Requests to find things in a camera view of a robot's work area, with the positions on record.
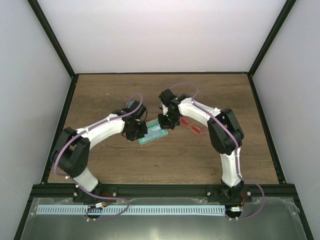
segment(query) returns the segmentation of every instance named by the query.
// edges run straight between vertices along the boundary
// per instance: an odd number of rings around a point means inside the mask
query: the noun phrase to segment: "red sunglasses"
[[[201,135],[204,133],[205,131],[205,128],[204,129],[201,129],[197,126],[191,126],[188,122],[188,120],[186,120],[185,118],[183,117],[180,117],[180,123],[182,125],[185,125],[186,127],[190,128],[192,132],[194,132],[195,134],[198,134],[198,135]]]

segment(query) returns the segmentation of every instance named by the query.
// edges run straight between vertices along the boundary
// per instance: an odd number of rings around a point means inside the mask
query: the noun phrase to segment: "white panel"
[[[0,1],[0,239],[14,239],[70,78],[26,0]]]
[[[320,239],[320,1],[297,1],[254,82],[289,183]]]
[[[285,0],[40,0],[77,73],[248,71]]]

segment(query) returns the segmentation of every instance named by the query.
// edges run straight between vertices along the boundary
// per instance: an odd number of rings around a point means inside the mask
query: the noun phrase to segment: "purple cable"
[[[192,102],[193,102],[193,105],[200,109],[201,111],[203,111],[204,113],[208,114],[225,132],[226,134],[229,135],[229,137],[232,139],[232,141],[234,142],[235,144],[235,150],[234,150],[234,157],[235,157],[235,169],[236,169],[236,174],[238,175],[238,177],[244,181],[244,182],[251,182],[253,184],[255,184],[261,191],[261,194],[262,194],[262,204],[260,206],[260,208],[253,214],[249,215],[249,216],[246,216],[246,217],[242,217],[242,218],[238,218],[238,220],[245,220],[245,219],[249,219],[249,218],[252,218],[254,217],[255,215],[257,215],[258,213],[260,213],[260,211],[262,210],[262,208],[264,207],[265,205],[265,192],[264,190],[262,189],[262,187],[254,180],[252,179],[244,179],[242,178],[242,175],[240,174],[240,158],[239,158],[239,155],[238,155],[238,149],[239,149],[239,144],[237,142],[237,140],[235,139],[235,137],[231,134],[231,132],[215,117],[213,116],[210,112],[208,112],[207,110],[203,109],[202,107],[200,107],[199,105],[196,104],[196,102],[194,101],[195,100],[195,97],[198,95],[199,93],[199,89],[198,87],[191,83],[191,82],[179,82],[175,85],[173,85],[172,87],[170,87],[170,89],[176,87],[176,86],[179,86],[179,85],[191,85],[191,86],[194,86],[195,89],[196,89],[196,93],[192,96]]]
[[[139,96],[139,97],[140,97],[140,103],[139,103],[139,105],[138,105],[134,110],[132,110],[131,112],[126,113],[126,114],[124,114],[124,115],[121,115],[121,116],[116,116],[116,117],[112,117],[112,118],[110,118],[110,119],[105,119],[105,120],[102,120],[102,121],[98,121],[97,123],[95,123],[95,124],[93,124],[91,127],[89,127],[88,130],[91,131],[92,129],[94,129],[94,128],[96,128],[96,127],[98,127],[98,126],[100,126],[100,125],[102,125],[102,124],[104,124],[104,123],[107,123],[107,122],[112,121],[112,120],[124,118],[124,117],[129,116],[129,115],[133,114],[134,112],[136,112],[136,111],[141,107],[141,105],[142,105],[143,97],[142,97],[142,95],[141,95],[140,93],[136,93],[136,94],[134,94],[134,95],[132,95],[132,96],[130,97],[130,100],[131,100],[134,96]],[[54,168],[53,168],[54,174],[56,174],[56,175],[58,175],[58,176],[62,176],[62,177],[69,177],[67,174],[64,174],[64,173],[61,174],[61,173],[58,173],[58,172],[57,172],[59,161],[60,161],[60,159],[61,159],[61,156],[64,154],[65,150],[66,150],[77,138],[79,138],[82,134],[84,134],[84,133],[86,133],[86,132],[87,132],[87,131],[84,130],[84,131],[78,133],[76,136],[74,136],[73,138],[71,138],[71,139],[63,146],[63,148],[62,148],[61,151],[59,152],[59,154],[58,154],[58,156],[57,156],[57,158],[56,158],[56,160],[55,160],[55,163],[54,163]],[[76,185],[79,185],[74,179],[72,179],[72,181],[73,181]],[[117,213],[116,215],[110,216],[110,217],[102,218],[102,219],[99,219],[99,220],[97,219],[98,221],[108,220],[108,219],[115,218],[115,217],[123,214],[123,213],[124,213],[125,211],[127,211],[128,208],[129,208],[130,203],[129,203],[129,201],[128,201],[127,199],[125,199],[125,198],[98,196],[98,195],[94,195],[94,194],[92,194],[91,192],[87,191],[86,189],[84,189],[84,188],[83,188],[82,186],[80,186],[80,185],[79,185],[79,188],[80,188],[82,191],[84,191],[86,194],[88,194],[88,195],[90,195],[91,197],[94,197],[94,198],[96,198],[96,199],[103,199],[103,200],[122,200],[122,201],[126,201],[126,202],[128,203],[127,207],[126,207],[123,211]]]

